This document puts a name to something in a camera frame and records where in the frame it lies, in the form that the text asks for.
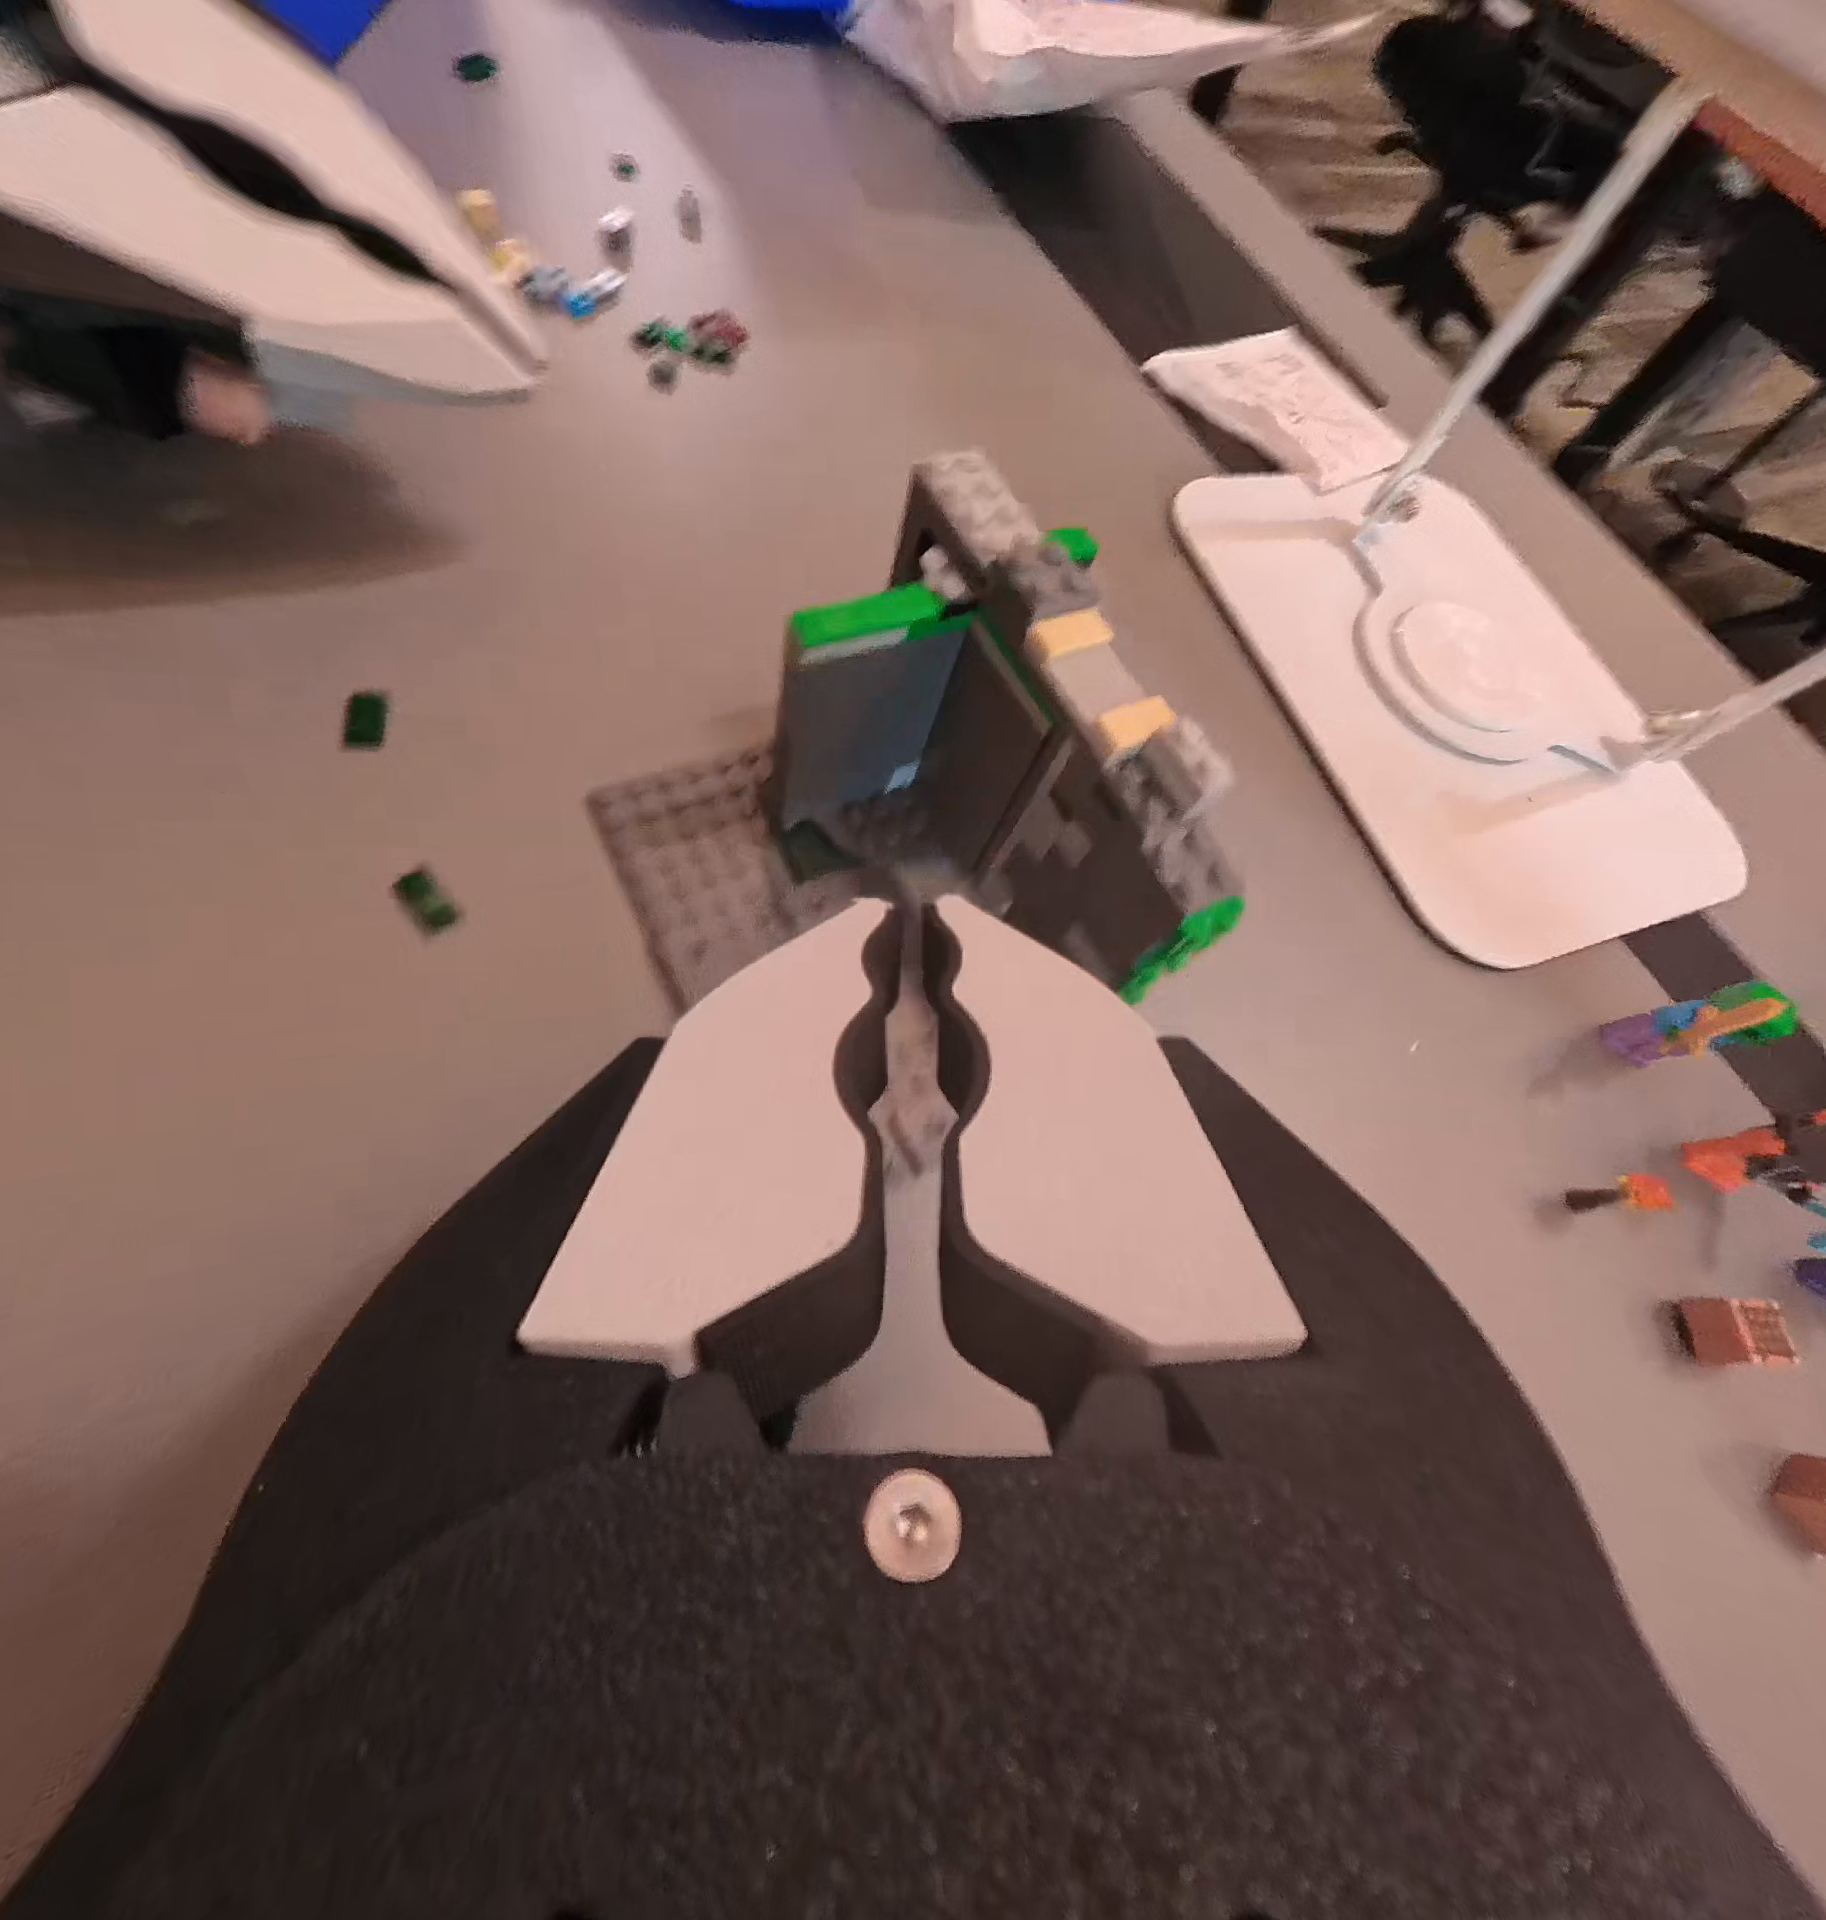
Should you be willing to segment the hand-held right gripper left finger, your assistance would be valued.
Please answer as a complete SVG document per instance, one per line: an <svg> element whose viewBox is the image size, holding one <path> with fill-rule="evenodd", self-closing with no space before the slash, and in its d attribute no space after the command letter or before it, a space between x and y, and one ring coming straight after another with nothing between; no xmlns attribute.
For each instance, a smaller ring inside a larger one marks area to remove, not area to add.
<svg viewBox="0 0 1826 1920"><path fill-rule="evenodd" d="M527 1354L733 1381L764 1422L845 1373L882 1320L873 1126L899 915L861 898L696 1001L516 1328Z"/></svg>

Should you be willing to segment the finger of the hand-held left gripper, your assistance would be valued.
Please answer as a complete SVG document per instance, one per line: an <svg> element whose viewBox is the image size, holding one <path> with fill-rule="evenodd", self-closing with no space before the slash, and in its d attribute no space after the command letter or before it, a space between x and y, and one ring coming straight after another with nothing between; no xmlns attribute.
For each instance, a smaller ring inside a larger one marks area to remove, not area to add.
<svg viewBox="0 0 1826 1920"><path fill-rule="evenodd" d="M459 210L299 44L0 44L0 300L205 330L273 389L537 385Z"/></svg>
<svg viewBox="0 0 1826 1920"><path fill-rule="evenodd" d="M233 1L57 1L66 49L166 113L239 134L332 211L402 243L484 323L523 375L544 354L479 241L370 108L281 25Z"/></svg>

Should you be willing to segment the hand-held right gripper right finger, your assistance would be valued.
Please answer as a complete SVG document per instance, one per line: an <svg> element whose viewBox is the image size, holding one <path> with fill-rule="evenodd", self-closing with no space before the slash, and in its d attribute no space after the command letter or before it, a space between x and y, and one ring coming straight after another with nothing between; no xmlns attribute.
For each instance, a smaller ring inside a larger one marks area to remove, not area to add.
<svg viewBox="0 0 1826 1920"><path fill-rule="evenodd" d="M942 1149L942 1323L1069 1422L1092 1380L1297 1354L1307 1323L1161 1038L963 895L925 906Z"/></svg>

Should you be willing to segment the blue bin with bricks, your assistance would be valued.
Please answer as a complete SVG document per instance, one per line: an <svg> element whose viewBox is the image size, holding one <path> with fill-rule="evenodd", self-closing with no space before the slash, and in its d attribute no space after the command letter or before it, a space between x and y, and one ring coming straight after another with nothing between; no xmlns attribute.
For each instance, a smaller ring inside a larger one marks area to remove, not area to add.
<svg viewBox="0 0 1826 1920"><path fill-rule="evenodd" d="M252 1L276 28L324 65L338 65L393 1Z"/></svg>

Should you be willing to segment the grey toy brick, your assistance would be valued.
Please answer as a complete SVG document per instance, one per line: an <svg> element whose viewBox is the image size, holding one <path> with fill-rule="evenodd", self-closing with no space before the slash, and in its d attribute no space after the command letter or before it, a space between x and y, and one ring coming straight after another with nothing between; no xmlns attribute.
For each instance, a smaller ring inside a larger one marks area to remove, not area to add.
<svg viewBox="0 0 1826 1920"><path fill-rule="evenodd" d="M906 1185L942 1152L956 1109L941 1089L939 1018L925 994L925 900L913 876L891 871L882 879L898 910L899 977L882 1022L884 1084L869 1118L882 1143L884 1180Z"/></svg>

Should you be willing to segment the grey and green brick model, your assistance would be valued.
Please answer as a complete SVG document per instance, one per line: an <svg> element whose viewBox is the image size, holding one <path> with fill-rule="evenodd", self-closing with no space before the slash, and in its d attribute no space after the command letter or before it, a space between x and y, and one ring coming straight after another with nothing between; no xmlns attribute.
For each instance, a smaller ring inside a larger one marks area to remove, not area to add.
<svg viewBox="0 0 1826 1920"><path fill-rule="evenodd" d="M589 797L677 1009L877 882L963 890L1132 1004L1238 925L1233 771L1123 659L1094 554L988 451L929 454L888 587L788 615L770 738Z"/></svg>

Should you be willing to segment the wood-edged office desk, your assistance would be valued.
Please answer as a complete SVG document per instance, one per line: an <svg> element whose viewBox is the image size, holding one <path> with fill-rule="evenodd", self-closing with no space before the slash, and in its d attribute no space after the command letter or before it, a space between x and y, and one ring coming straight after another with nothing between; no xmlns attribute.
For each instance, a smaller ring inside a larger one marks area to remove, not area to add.
<svg viewBox="0 0 1826 1920"><path fill-rule="evenodd" d="M1725 354L1757 338L1826 385L1826 3L1568 3L1641 73L1637 121L1605 214L1586 210L1549 266L1564 281L1510 345L1487 408L1516 416L1602 312L1643 255L1717 185L1721 163L1750 176L1727 214L1696 306L1554 454L1587 489L1649 419L1702 389Z"/></svg>

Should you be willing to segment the person's left hand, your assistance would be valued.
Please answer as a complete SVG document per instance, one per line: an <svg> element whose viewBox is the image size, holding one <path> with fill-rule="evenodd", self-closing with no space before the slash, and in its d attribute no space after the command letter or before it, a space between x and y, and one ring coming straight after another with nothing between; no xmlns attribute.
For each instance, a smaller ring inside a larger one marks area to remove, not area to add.
<svg viewBox="0 0 1826 1920"><path fill-rule="evenodd" d="M181 357L175 416L192 435L248 447L262 444L276 426L270 396L257 375L199 350Z"/></svg>

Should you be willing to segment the scattered small bricks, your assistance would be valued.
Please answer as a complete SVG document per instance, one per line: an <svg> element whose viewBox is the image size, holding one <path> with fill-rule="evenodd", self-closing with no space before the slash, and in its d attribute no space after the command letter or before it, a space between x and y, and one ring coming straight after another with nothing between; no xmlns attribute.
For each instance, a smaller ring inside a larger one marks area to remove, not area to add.
<svg viewBox="0 0 1826 1920"><path fill-rule="evenodd" d="M483 246L493 279L532 312L588 325L628 300L641 237L632 203L612 200L599 210L591 226L595 258L584 270L575 270L516 237L489 188L460 188L453 198L463 224ZM728 373L747 345L749 330L728 306L687 317L647 311L628 330L628 346L642 357L655 389L671 389L685 366Z"/></svg>

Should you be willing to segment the white book stand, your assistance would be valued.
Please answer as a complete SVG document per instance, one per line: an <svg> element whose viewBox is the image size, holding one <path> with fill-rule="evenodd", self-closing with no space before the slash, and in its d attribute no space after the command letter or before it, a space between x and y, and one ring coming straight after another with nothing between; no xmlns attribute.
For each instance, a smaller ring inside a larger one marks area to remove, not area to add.
<svg viewBox="0 0 1826 1920"><path fill-rule="evenodd" d="M1434 476L1505 357L1575 281L1707 103L1664 86L1549 266L1402 459L1213 478L1173 501L1183 550L1410 915L1521 970L1735 900L1748 864L1686 771L1826 679L1826 644L1717 707L1646 710L1516 541Z"/></svg>

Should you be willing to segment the orange minifigure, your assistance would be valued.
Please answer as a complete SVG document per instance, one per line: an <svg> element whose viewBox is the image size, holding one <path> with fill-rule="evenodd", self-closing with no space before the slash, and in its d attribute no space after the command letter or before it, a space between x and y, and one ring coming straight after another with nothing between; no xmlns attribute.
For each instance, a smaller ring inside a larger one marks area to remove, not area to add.
<svg viewBox="0 0 1826 1920"><path fill-rule="evenodd" d="M1775 1113L1739 1134L1683 1142L1675 1161L1724 1193L1747 1185L1777 1187L1792 1198L1826 1190L1826 1107Z"/></svg>

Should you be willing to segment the brown toy chest brick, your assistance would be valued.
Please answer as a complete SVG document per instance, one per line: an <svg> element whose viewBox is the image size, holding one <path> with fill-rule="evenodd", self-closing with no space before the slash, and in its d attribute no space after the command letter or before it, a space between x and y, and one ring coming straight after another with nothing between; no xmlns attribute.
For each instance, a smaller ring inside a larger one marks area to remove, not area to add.
<svg viewBox="0 0 1826 1920"><path fill-rule="evenodd" d="M1790 1368L1801 1354L1777 1300L1727 1296L1683 1298L1669 1304L1680 1350L1703 1368Z"/></svg>

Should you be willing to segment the green zombie minifigure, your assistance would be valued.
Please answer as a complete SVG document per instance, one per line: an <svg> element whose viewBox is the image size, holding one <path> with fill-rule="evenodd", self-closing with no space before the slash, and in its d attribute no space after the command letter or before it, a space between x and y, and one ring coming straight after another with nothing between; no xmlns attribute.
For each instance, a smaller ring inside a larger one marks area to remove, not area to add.
<svg viewBox="0 0 1826 1920"><path fill-rule="evenodd" d="M1649 1067L1777 1043L1795 1028L1795 1003L1775 986L1748 979L1646 1013L1608 1019L1595 1038L1605 1054L1632 1067Z"/></svg>

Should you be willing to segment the printed paper sheet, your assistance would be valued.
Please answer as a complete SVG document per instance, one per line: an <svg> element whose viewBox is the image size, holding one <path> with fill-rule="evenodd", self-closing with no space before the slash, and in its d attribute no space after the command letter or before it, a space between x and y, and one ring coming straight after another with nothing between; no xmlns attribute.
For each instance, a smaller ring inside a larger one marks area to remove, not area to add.
<svg viewBox="0 0 1826 1920"><path fill-rule="evenodd" d="M1320 495L1382 478L1410 447L1295 327L1167 348L1144 359L1140 373L1187 413Z"/></svg>

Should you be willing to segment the black office chair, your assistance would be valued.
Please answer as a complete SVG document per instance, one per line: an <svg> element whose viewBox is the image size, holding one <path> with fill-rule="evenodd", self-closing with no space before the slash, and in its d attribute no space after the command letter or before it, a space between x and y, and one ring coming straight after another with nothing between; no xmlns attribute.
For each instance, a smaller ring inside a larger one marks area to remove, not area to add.
<svg viewBox="0 0 1826 1920"><path fill-rule="evenodd" d="M1373 76L1402 113L1380 154L1419 159L1432 183L1402 226L1318 223L1314 234L1353 257L1363 284L1391 291L1396 317L1428 346L1453 321L1481 342L1496 317L1457 260L1467 226L1491 219L1517 253L1535 253L1586 197L1581 174L1556 156L1562 128L1536 93L1525 30L1448 3L1386 32Z"/></svg>

